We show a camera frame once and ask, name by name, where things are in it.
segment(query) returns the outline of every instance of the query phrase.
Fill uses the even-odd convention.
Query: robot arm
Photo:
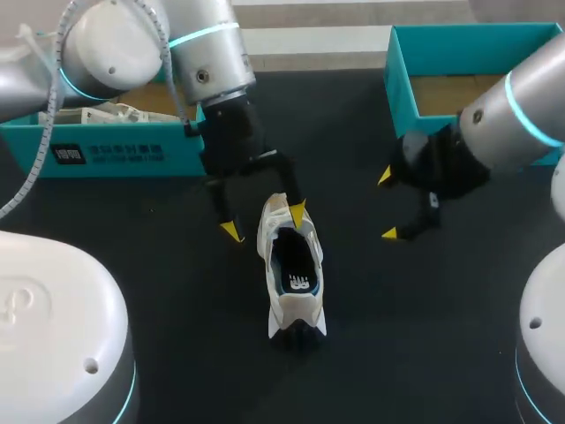
[[[300,226],[305,199],[291,160],[267,146],[257,111],[247,96],[255,75],[230,0],[102,0],[71,22],[68,12],[77,8],[76,2],[70,4],[57,33],[28,34],[19,46],[0,50],[0,123],[40,110],[49,112],[53,73],[60,73],[61,95],[55,92],[59,109],[106,102],[147,84],[165,65],[185,135],[200,135],[204,141],[200,158],[223,229],[235,240],[244,240],[227,202],[227,180],[268,168],[278,172],[295,225]],[[198,127],[186,119],[177,97],[169,56],[185,104],[199,104],[204,112],[206,120]],[[54,63],[60,70],[53,70]],[[43,150],[49,144],[50,130],[49,137],[45,134]],[[28,188],[22,190],[8,209],[0,210],[0,217],[25,197]]]
[[[383,237],[413,239],[439,222],[439,202],[464,196],[502,172],[532,164],[565,141],[565,34],[522,62],[430,136],[406,133],[380,185],[422,193],[418,219]]]

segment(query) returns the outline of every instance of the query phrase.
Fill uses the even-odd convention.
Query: black mat
[[[551,170],[499,181],[446,209],[414,244],[382,232],[412,214],[408,190],[376,189],[395,142],[376,71],[261,74],[272,143],[299,160],[325,249],[330,339],[309,355],[267,342],[254,232],[269,176],[238,181],[249,243],[216,230],[192,181],[41,182],[2,229],[98,258],[127,301],[141,423],[517,423],[516,317],[535,265],[565,240]],[[0,194],[21,183],[2,165]]]

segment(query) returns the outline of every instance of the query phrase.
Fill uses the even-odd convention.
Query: teal box
[[[562,32],[554,23],[393,26],[385,86],[397,137],[435,133],[455,115],[420,116],[411,77],[503,75]],[[534,164],[556,164],[555,151]]]
[[[198,109],[197,122],[204,119]],[[19,167],[34,163],[43,127],[37,115],[0,125],[0,138]],[[41,178],[191,177],[205,174],[201,137],[182,124],[55,125]]]

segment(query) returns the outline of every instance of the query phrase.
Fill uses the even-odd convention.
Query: white cable
[[[62,49],[64,44],[64,39],[69,32],[69,26],[72,22],[72,18],[79,8],[79,3],[87,2],[88,0],[71,0],[71,2],[64,9],[63,15],[59,20],[59,24],[56,31],[55,39],[55,66],[52,72],[53,79],[51,81],[51,87],[49,88],[49,99],[47,103],[47,114],[45,120],[45,126],[43,127],[43,133],[41,135],[41,142],[39,148],[37,149],[37,155],[35,157],[34,165],[27,175],[26,182],[20,187],[16,195],[6,203],[2,208],[0,208],[0,219],[4,218],[10,212],[12,212],[29,194],[30,190],[37,181],[40,175],[41,169],[45,164],[45,159],[49,151],[49,143],[51,142],[51,135],[53,133],[53,124],[55,122],[55,116],[59,111],[60,107],[63,105],[64,98],[62,98],[61,89],[61,66],[62,66]],[[162,24],[159,21],[157,13],[155,10],[148,6],[145,0],[129,0],[134,2],[138,7],[140,7],[147,16],[153,22],[154,28],[159,36],[159,42],[161,44],[161,55],[165,70],[165,79],[167,80],[167,87],[169,88],[170,95],[173,97],[175,105],[177,106],[178,116],[180,117],[183,125],[189,125],[190,121],[186,116],[185,107],[183,106],[175,87],[175,81],[173,79],[173,66],[170,57],[170,47],[169,40],[165,31],[162,28]]]

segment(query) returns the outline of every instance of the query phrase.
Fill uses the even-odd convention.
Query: black logo
[[[85,165],[87,163],[78,144],[52,144],[51,152],[59,165]]]

